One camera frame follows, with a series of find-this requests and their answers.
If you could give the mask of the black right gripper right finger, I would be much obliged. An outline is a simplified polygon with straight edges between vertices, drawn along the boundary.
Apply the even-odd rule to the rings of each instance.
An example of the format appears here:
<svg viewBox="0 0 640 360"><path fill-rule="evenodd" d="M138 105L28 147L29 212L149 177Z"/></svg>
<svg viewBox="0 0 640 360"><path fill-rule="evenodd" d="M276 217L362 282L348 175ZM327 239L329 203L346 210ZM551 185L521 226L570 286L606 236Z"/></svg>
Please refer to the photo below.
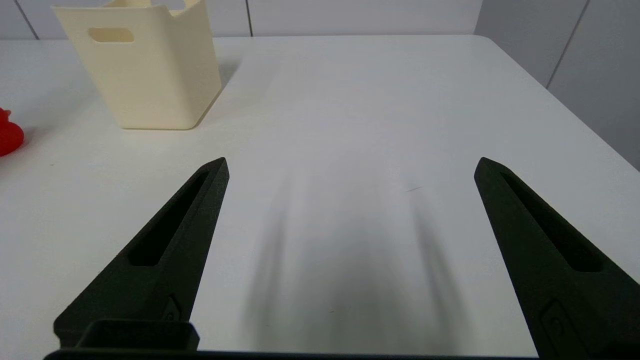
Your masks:
<svg viewBox="0 0 640 360"><path fill-rule="evenodd" d="M508 167L474 180L538 356L637 360L639 284Z"/></svg>

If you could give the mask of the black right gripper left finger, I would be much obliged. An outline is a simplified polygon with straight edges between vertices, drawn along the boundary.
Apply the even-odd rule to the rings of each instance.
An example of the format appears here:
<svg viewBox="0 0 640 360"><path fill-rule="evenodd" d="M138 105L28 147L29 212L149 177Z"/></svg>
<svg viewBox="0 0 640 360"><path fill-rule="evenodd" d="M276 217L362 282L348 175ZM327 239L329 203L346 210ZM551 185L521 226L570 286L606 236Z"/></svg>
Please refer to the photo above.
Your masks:
<svg viewBox="0 0 640 360"><path fill-rule="evenodd" d="M60 346L96 321L188 321L228 182L225 158L199 167L55 319Z"/></svg>

